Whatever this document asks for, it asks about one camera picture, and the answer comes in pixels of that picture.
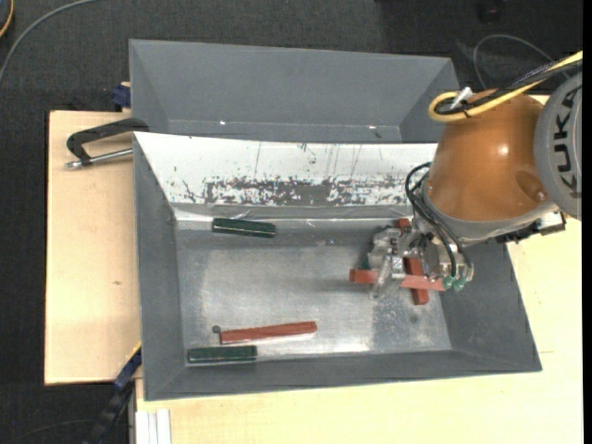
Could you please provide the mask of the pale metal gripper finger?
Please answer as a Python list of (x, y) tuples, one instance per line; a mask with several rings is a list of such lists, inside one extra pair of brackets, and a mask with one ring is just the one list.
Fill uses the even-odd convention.
[(370, 289), (370, 297), (378, 299), (401, 287), (405, 279), (403, 259), (399, 256), (386, 256), (378, 269), (376, 280)]
[(401, 236), (400, 228), (385, 228), (373, 236), (371, 249), (367, 253), (367, 262), (371, 269), (381, 268), (399, 254)]

